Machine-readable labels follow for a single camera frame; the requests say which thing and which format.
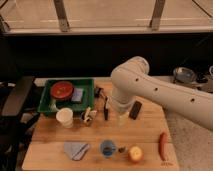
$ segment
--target wooden cutting board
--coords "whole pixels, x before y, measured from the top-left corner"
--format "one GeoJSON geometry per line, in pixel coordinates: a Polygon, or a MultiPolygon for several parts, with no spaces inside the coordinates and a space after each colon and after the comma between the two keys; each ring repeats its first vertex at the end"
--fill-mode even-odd
{"type": "MultiPolygon", "coordinates": [[[[96,82],[106,94],[112,90],[110,82],[96,82]]],[[[109,120],[104,120],[103,100],[95,100],[98,111],[93,124],[86,127],[78,118],[70,129],[63,128],[55,117],[39,118],[32,142],[27,151],[23,170],[78,170],[78,171],[179,171],[179,166],[172,144],[170,132],[161,106],[146,99],[136,97],[143,103],[136,120],[127,119],[118,125],[117,113],[110,107],[109,120]],[[162,132],[168,134],[166,161],[158,153],[158,140],[162,132]],[[127,152],[116,152],[106,159],[100,153],[100,143],[105,139],[114,141],[117,147],[137,145],[144,151],[144,160],[138,164],[129,161],[127,152]],[[70,160],[63,152],[65,141],[85,141],[91,145],[81,161],[70,160]]]]}

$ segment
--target folded cloth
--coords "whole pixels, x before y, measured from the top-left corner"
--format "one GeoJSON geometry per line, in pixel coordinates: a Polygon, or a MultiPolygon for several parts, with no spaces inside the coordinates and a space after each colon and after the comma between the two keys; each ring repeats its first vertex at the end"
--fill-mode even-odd
{"type": "Polygon", "coordinates": [[[74,92],[72,94],[71,101],[75,103],[81,103],[83,99],[84,89],[82,88],[74,88],[74,92]]]}
{"type": "Polygon", "coordinates": [[[81,160],[89,150],[90,145],[86,142],[65,142],[64,152],[72,160],[81,160]]]}

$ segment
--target green plastic tray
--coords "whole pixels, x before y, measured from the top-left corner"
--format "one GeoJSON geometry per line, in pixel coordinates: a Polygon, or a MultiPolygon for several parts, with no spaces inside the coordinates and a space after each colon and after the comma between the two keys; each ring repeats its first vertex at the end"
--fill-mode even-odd
{"type": "Polygon", "coordinates": [[[44,90],[42,92],[40,104],[38,107],[38,112],[43,113],[46,116],[54,115],[56,111],[51,110],[51,96],[50,88],[51,86],[58,81],[70,81],[74,87],[83,88],[83,99],[81,103],[73,103],[70,101],[65,102],[56,102],[57,108],[68,107],[71,108],[74,114],[80,114],[87,109],[87,107],[93,108],[94,106],[94,80],[91,78],[71,78],[71,79],[54,79],[47,80],[45,83],[44,90]]]}

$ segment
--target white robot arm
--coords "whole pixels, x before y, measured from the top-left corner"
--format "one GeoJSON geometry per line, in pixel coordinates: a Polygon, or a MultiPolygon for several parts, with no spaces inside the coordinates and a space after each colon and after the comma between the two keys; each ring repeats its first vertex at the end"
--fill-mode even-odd
{"type": "Polygon", "coordinates": [[[110,103],[119,113],[129,109],[137,95],[213,131],[212,94],[160,81],[148,72],[149,64],[142,57],[133,57],[112,71],[110,103]]]}

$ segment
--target gray cloth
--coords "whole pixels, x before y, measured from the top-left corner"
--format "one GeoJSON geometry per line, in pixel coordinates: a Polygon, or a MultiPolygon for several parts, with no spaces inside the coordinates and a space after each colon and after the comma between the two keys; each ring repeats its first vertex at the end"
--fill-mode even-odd
{"type": "Polygon", "coordinates": [[[72,160],[81,160],[84,154],[89,150],[90,145],[85,142],[65,142],[64,152],[72,160]]]}

